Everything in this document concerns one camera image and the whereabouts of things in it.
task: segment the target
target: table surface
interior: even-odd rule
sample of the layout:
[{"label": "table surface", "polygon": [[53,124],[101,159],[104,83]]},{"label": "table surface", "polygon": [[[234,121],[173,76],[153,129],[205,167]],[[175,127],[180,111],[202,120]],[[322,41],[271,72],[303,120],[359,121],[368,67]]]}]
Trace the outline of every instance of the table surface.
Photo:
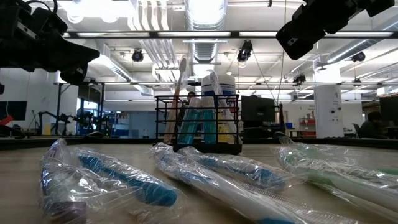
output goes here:
[{"label": "table surface", "polygon": [[[149,157],[149,145],[93,144],[84,145],[97,152],[116,157],[179,188],[186,196],[185,213],[178,223],[244,224],[251,223],[238,212],[221,202],[176,182],[157,170]],[[244,145],[242,156],[279,166],[271,153],[273,145]],[[0,223],[43,223],[40,200],[39,161],[47,148],[0,151]],[[345,202],[310,184],[299,184],[287,189],[284,196],[309,206],[365,223],[390,223],[371,212]]]}]

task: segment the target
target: monitor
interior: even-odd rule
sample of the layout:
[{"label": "monitor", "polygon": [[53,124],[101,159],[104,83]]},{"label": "monitor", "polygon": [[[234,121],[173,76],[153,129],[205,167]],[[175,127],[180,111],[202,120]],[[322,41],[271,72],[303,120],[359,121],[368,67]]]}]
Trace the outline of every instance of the monitor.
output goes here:
[{"label": "monitor", "polygon": [[26,116],[27,101],[0,101],[0,120],[8,115],[14,121],[24,121]]},{"label": "monitor", "polygon": [[242,96],[242,121],[275,122],[275,100]]},{"label": "monitor", "polygon": [[398,120],[398,96],[380,97],[380,112],[383,121]]}]

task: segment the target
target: ceiling duct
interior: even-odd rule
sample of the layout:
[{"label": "ceiling duct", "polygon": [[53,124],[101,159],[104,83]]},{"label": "ceiling duct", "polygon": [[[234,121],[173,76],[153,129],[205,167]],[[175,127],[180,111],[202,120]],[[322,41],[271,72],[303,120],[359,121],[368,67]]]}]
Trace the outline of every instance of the ceiling duct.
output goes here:
[{"label": "ceiling duct", "polygon": [[[398,14],[383,22],[373,30],[376,31],[398,31]],[[354,40],[348,45],[338,49],[326,58],[327,63],[337,63],[351,56],[354,56],[363,50],[372,47],[373,45],[383,41],[383,39],[366,39],[366,40]]]},{"label": "ceiling duct", "polygon": [[[188,30],[223,30],[228,0],[185,0]],[[218,44],[193,43],[196,61],[210,63],[217,55]]]}]

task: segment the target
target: plastic packaging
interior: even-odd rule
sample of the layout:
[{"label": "plastic packaging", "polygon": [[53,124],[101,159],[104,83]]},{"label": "plastic packaging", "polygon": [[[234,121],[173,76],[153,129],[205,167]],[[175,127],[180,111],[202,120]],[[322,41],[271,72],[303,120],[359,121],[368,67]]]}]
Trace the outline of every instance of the plastic packaging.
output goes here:
[{"label": "plastic packaging", "polygon": [[178,153],[199,162],[217,173],[254,185],[260,189],[279,191],[286,186],[290,187],[303,182],[303,180],[278,167],[265,165],[242,156],[204,154],[194,147],[180,149]]},{"label": "plastic packaging", "polygon": [[[185,54],[182,56],[180,65],[179,65],[180,77],[178,78],[178,83],[175,85],[172,108],[177,108],[180,90],[183,90],[184,88],[187,87],[188,78],[191,74],[190,62],[191,62],[191,58],[188,54]],[[166,133],[174,133],[176,119],[177,119],[176,109],[171,109],[167,115],[167,121],[171,121],[171,122],[166,122],[166,129],[165,129]],[[172,141],[172,139],[173,139],[173,134],[165,134],[164,142],[170,143]]]},{"label": "plastic packaging", "polygon": [[[283,202],[276,202],[275,197],[270,197],[272,194],[267,196],[245,189],[234,180],[207,169],[193,159],[174,153],[171,146],[158,143],[151,152],[157,161],[157,167],[162,172],[219,199],[256,223],[308,223],[300,217],[305,217],[301,208],[295,210],[298,207],[289,207]],[[305,212],[312,217],[311,210],[306,208]],[[329,221],[354,223],[352,220],[338,216],[327,216],[327,220],[316,217],[314,219],[317,221],[314,223],[329,223]]]},{"label": "plastic packaging", "polygon": [[[223,94],[223,89],[221,88],[221,85],[220,85],[220,83],[218,81],[218,77],[217,77],[215,71],[212,71],[210,73],[210,80],[211,80],[211,84],[213,85],[213,88],[214,88],[214,93],[216,93],[216,95],[222,95]],[[218,100],[218,105],[220,107],[228,107],[225,99],[219,99]],[[233,120],[232,114],[231,114],[229,109],[223,109],[223,116],[224,116],[225,119]],[[236,133],[235,122],[228,121],[227,125],[228,125],[228,129],[229,129],[228,130],[229,133]],[[236,138],[238,138],[238,143],[239,144],[243,143],[239,136],[236,136]]]},{"label": "plastic packaging", "polygon": [[[201,99],[201,106],[204,108],[214,108],[214,98],[207,96]],[[203,109],[203,129],[205,133],[216,133],[217,127],[216,122],[216,110],[214,109]],[[215,134],[205,134],[205,143],[206,144],[216,144],[217,138]]]},{"label": "plastic packaging", "polygon": [[180,192],[119,160],[59,139],[41,160],[41,206],[49,223],[166,223]]},{"label": "plastic packaging", "polygon": [[[193,97],[189,103],[189,108],[185,109],[184,119],[181,124],[181,128],[178,131],[179,133],[196,133],[198,129],[198,121],[200,119],[201,111],[200,111],[201,100],[199,98]],[[195,134],[179,134],[178,135],[178,144],[192,144],[193,138]]]},{"label": "plastic packaging", "polygon": [[287,137],[281,142],[276,154],[283,168],[307,176],[311,183],[345,201],[397,221],[397,175],[350,164],[352,156],[338,156],[325,146],[295,144]]}]

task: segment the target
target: ceiling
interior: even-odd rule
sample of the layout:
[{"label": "ceiling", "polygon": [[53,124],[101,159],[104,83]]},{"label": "ceiling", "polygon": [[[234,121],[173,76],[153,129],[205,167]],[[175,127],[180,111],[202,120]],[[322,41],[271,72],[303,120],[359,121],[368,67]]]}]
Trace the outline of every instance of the ceiling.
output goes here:
[{"label": "ceiling", "polygon": [[[66,8],[68,4],[73,4],[71,1],[61,1],[58,15],[68,23],[69,29],[73,31],[112,31],[112,30],[130,30],[127,25],[127,18],[124,15],[129,14],[129,11],[124,7],[128,1],[114,1],[117,4],[113,10],[118,10],[120,18],[113,23],[103,22],[99,17],[85,17],[81,22],[73,24],[68,21]],[[267,7],[267,1],[246,1],[246,0],[229,0],[228,9],[226,13],[225,30],[264,30],[277,31],[286,22],[290,21],[292,14],[301,5],[303,1],[288,0],[277,1],[274,0],[272,7]],[[168,5],[168,22],[171,30],[186,30],[185,10],[183,0],[169,0]],[[347,31],[379,31],[375,28],[387,21],[388,19],[398,14],[398,7],[393,7],[377,15],[369,18],[366,12],[358,14],[355,18],[350,20],[348,26],[343,30]],[[228,43],[220,44],[218,57],[216,62],[220,65],[215,66],[218,74],[226,74],[231,72],[236,77],[236,81],[240,82],[256,82],[268,81],[279,82],[286,80],[291,81],[295,73],[291,71],[297,68],[304,62],[309,65],[312,60],[315,60],[319,55],[328,55],[347,45],[353,40],[349,39],[323,39],[319,41],[309,52],[300,60],[294,61],[284,54],[283,48],[276,39],[252,39],[254,54],[248,60],[245,68],[238,69],[236,61],[236,52],[243,43],[243,39],[228,39]],[[142,48],[138,40],[134,39],[100,39],[96,40],[98,45],[106,44],[111,49],[111,58],[117,61],[125,70],[131,73],[135,80],[144,82],[154,82],[152,73],[152,61],[144,54],[144,61],[134,63],[131,60],[132,53],[135,48]],[[179,59],[183,54],[189,53],[189,45],[182,43],[181,39],[174,39],[173,46],[177,58]],[[383,40],[382,42],[364,50],[366,60],[357,63],[353,69],[352,62],[341,62],[341,77],[344,82],[352,81],[354,76],[360,76],[365,73],[373,72],[382,69],[386,66],[396,63],[398,56],[398,39]],[[307,73],[307,80],[312,80],[313,71]],[[95,77],[98,81],[115,82],[118,78],[115,74],[106,68],[106,66],[93,62],[90,64],[88,76]],[[397,70],[392,69],[388,73],[381,73],[374,75],[367,79],[367,82],[380,82],[388,79],[394,80],[392,77],[398,78]],[[134,87],[124,86],[121,89],[134,89]],[[375,89],[375,86],[369,86],[364,89]]]}]

